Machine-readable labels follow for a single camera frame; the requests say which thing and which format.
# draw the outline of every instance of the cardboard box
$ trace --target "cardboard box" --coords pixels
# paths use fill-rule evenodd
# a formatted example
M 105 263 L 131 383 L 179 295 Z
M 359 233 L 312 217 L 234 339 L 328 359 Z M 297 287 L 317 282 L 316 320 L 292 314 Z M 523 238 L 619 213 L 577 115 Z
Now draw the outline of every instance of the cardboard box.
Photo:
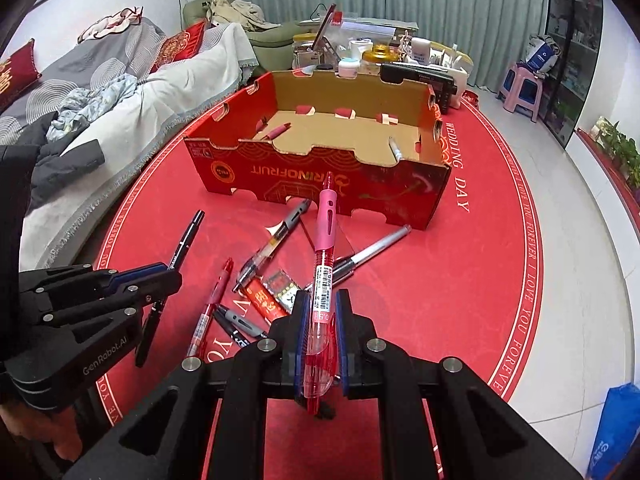
M 317 203 L 325 173 L 332 171 L 338 213 L 367 209 L 381 212 L 390 224 L 425 229 L 450 174 L 438 116 L 433 89 L 422 83 L 273 72 L 203 114 L 183 134 L 210 192 L 248 189 L 269 202 L 299 196 Z M 268 126 L 256 133 L 262 120 Z M 273 141 L 259 140 L 283 123 L 292 126 Z M 402 151 L 399 162 L 390 136 Z

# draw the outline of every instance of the floor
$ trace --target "floor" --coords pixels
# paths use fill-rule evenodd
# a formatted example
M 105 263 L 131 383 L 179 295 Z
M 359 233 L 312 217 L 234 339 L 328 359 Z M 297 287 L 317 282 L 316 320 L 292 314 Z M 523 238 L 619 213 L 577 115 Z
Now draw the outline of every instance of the floor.
M 593 196 L 542 121 L 472 91 L 516 155 L 542 231 L 540 320 L 510 405 L 584 474 L 608 388 L 633 380 L 620 264 Z

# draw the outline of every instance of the yellow lid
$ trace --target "yellow lid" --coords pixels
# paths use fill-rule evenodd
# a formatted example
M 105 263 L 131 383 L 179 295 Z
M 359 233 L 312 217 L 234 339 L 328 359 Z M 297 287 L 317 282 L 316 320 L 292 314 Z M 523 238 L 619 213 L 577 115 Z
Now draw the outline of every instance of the yellow lid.
M 313 32 L 305 32 L 304 34 L 296 34 L 293 37 L 295 43 L 303 43 L 303 41 L 313 41 L 316 38 L 316 34 Z
M 370 63 L 391 63 L 398 61 L 398 57 L 397 52 L 383 44 L 376 44 L 371 50 L 362 53 L 362 60 Z

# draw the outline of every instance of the silver bolt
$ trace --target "silver bolt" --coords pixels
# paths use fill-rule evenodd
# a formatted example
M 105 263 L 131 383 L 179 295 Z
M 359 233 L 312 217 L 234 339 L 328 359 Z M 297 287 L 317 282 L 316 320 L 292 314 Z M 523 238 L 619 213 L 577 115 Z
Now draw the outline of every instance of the silver bolt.
M 273 339 L 260 339 L 258 341 L 258 350 L 262 352 L 270 352 L 274 350 L 278 344 Z
M 367 341 L 367 348 L 372 352 L 382 352 L 386 348 L 386 341 L 375 337 Z
M 187 357 L 186 359 L 182 360 L 182 369 L 186 372 L 194 372 L 198 368 L 200 368 L 201 364 L 202 361 L 200 361 L 200 359 L 198 359 L 197 357 Z
M 452 374 L 454 374 L 454 373 L 459 372 L 460 370 L 462 370 L 462 361 L 460 359 L 458 359 L 457 357 L 447 357 L 442 362 L 442 367 L 447 372 L 451 372 Z

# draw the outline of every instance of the plastic stool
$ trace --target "plastic stool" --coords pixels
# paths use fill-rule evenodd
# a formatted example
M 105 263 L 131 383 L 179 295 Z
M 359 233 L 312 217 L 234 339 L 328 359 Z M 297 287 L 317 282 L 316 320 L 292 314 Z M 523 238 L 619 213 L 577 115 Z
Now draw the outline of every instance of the plastic stool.
M 542 97 L 542 81 L 529 70 L 513 65 L 507 70 L 498 92 L 498 98 L 504 95 L 502 108 L 514 113 L 516 106 L 531 110 L 531 120 L 538 122 L 538 109 Z

